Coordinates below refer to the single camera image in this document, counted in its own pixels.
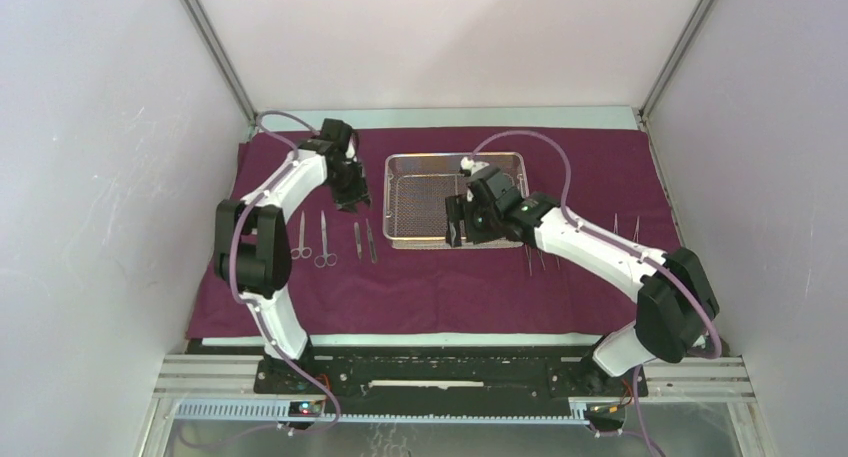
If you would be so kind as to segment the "large steel ring scissors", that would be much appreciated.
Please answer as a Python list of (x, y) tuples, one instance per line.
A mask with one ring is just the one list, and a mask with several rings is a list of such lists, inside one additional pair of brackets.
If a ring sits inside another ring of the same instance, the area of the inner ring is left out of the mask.
[(333, 267), (338, 262), (338, 256), (329, 249), (329, 235), (326, 214), (320, 213), (321, 252), (314, 259), (317, 268)]

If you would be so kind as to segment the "steel surgical forceps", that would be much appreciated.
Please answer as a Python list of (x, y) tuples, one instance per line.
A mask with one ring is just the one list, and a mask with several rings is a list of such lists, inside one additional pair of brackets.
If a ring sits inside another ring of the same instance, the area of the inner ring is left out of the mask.
[(642, 230), (643, 230), (642, 216), (637, 215), (636, 220), (635, 220), (635, 224), (634, 224), (634, 228), (633, 228), (632, 241), (635, 242), (636, 244), (639, 244), (639, 245), (645, 244), (645, 241), (644, 241), (643, 236), (642, 236), (642, 234), (643, 234)]

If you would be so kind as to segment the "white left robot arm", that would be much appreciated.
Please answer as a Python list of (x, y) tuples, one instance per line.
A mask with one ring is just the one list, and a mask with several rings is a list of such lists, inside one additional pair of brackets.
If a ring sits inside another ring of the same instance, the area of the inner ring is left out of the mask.
[(358, 144), (358, 132), (350, 124), (327, 118), (255, 190), (216, 207), (214, 272), (233, 299), (249, 308), (266, 353), (283, 360), (277, 379), (292, 393), (312, 388), (316, 367), (301, 357), (309, 337), (288, 288), (294, 256), (287, 223), (321, 187), (328, 188), (339, 211), (354, 213), (371, 205)]

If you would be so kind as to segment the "steel scalpel handle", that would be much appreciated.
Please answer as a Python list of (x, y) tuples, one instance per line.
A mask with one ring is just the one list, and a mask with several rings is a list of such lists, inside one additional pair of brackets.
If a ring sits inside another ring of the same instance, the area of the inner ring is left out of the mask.
[(363, 257), (363, 246), (362, 246), (361, 229), (360, 229), (359, 222), (354, 222), (353, 232), (354, 232), (354, 241), (355, 241), (357, 258), (361, 261), (361, 259)]

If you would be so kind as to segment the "steel surgical scissors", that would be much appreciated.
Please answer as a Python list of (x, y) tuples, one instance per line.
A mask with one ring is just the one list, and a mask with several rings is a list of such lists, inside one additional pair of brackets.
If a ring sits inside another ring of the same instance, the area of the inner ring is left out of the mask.
[(297, 245), (291, 250), (291, 256), (294, 260), (308, 259), (312, 256), (312, 248), (306, 242), (306, 215), (304, 212), (300, 215), (297, 237)]

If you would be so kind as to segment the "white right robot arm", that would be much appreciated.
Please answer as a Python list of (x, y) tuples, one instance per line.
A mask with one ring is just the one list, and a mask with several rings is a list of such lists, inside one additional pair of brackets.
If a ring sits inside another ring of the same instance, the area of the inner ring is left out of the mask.
[(635, 319), (602, 337), (581, 369), (585, 388), (606, 395), (632, 368), (688, 354), (717, 358), (719, 312), (706, 272), (691, 250), (664, 252), (629, 241), (572, 212), (550, 196), (528, 197), (497, 166), (468, 157), (460, 164), (465, 192), (445, 200), (452, 248), (505, 239), (568, 260), (622, 292)]

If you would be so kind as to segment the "large steel dressing forceps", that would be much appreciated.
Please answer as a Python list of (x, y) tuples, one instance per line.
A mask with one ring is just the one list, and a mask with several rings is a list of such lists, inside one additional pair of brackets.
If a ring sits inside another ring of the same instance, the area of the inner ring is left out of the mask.
[(367, 237), (367, 243), (368, 243), (369, 258), (370, 258), (370, 261), (373, 264), (376, 264), (378, 262), (378, 255), (377, 255), (373, 230), (372, 230), (372, 227), (370, 225), (370, 221), (368, 219), (365, 220), (365, 223), (366, 223), (366, 237)]

